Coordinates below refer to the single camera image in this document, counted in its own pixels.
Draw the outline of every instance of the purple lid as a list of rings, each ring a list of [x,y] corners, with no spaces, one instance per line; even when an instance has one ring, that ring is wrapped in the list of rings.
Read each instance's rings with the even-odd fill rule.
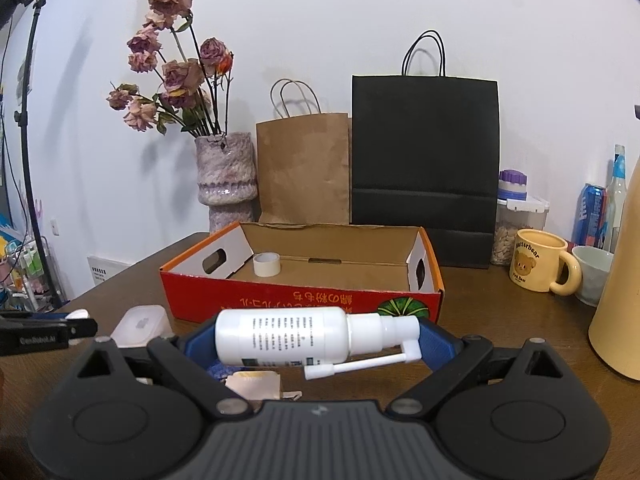
[[[498,175],[498,179],[512,184],[526,184],[527,175],[516,170],[502,170]]]

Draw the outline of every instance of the metal screw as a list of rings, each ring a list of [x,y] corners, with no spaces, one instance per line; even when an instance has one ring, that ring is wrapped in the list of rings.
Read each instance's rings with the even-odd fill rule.
[[[391,403],[391,410],[398,415],[415,415],[422,411],[422,403],[419,400],[403,397]]]
[[[216,404],[216,409],[222,415],[240,415],[249,408],[246,400],[239,399],[238,397],[229,397],[228,399],[219,400]]]

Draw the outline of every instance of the blue can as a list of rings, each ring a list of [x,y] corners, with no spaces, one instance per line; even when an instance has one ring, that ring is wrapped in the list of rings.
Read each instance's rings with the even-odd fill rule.
[[[604,244],[607,190],[595,184],[586,184],[580,194],[578,215],[575,220],[573,242],[602,248]]]

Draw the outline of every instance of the brown paper bag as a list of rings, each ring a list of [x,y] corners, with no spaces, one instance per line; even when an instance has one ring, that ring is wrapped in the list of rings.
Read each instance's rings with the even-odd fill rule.
[[[283,116],[273,101],[280,89]],[[303,95],[308,115],[291,117],[282,90],[293,83]],[[300,84],[313,94],[312,113]],[[280,79],[271,103],[281,119],[256,124],[260,222],[348,224],[350,222],[350,128],[347,114],[325,114],[302,81]]]

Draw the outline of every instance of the bear face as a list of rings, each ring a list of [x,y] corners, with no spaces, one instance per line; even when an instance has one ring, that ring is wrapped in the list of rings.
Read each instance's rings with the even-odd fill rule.
[[[527,276],[530,274],[531,269],[536,266],[536,259],[532,256],[527,256],[521,251],[516,251],[514,255],[513,268],[521,276]]]

